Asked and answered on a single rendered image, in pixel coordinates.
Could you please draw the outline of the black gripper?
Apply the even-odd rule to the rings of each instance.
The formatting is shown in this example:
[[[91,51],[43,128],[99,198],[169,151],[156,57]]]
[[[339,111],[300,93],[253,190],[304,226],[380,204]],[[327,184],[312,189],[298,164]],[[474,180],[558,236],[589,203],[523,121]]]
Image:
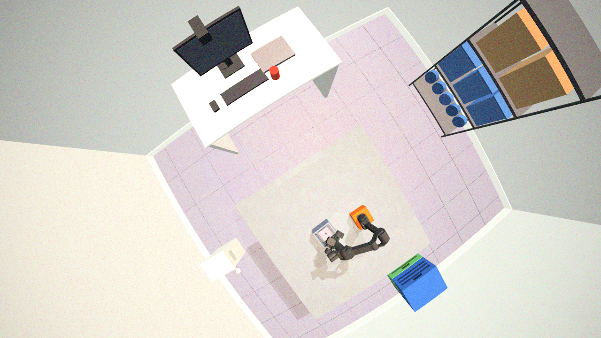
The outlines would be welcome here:
[[[337,232],[335,233],[335,235],[336,235],[337,237],[336,237],[336,236],[333,236],[332,238],[333,238],[333,239],[336,239],[338,242],[335,244],[335,246],[333,246],[333,247],[332,247],[332,246],[331,246],[331,247],[329,247],[330,249],[329,249],[329,248],[326,248],[326,249],[325,249],[325,253],[326,253],[326,254],[329,254],[330,252],[332,252],[332,249],[336,249],[336,246],[337,246],[337,244],[340,244],[340,242],[339,242],[340,238],[341,238],[341,239],[343,239],[343,237],[344,237],[344,233],[343,233],[343,232],[340,232],[339,230],[337,230]]]

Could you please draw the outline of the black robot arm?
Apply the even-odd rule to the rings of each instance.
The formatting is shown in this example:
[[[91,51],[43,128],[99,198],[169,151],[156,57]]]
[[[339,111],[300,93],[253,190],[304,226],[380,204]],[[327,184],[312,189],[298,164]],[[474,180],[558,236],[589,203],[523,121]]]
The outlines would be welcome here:
[[[377,228],[373,224],[370,223],[369,218],[366,214],[359,214],[356,216],[358,218],[359,224],[362,226],[362,229],[370,230],[373,232],[373,238],[368,243],[363,243],[357,246],[343,246],[342,244],[337,244],[336,251],[333,250],[329,254],[327,254],[329,260],[333,263],[337,258],[341,260],[350,260],[354,258],[355,255],[362,254],[365,252],[376,251],[380,247],[384,247],[390,240],[389,235],[385,231],[384,228]],[[381,241],[380,244],[377,245],[376,241],[379,239]],[[327,247],[333,247],[338,241],[328,236],[326,240]]]

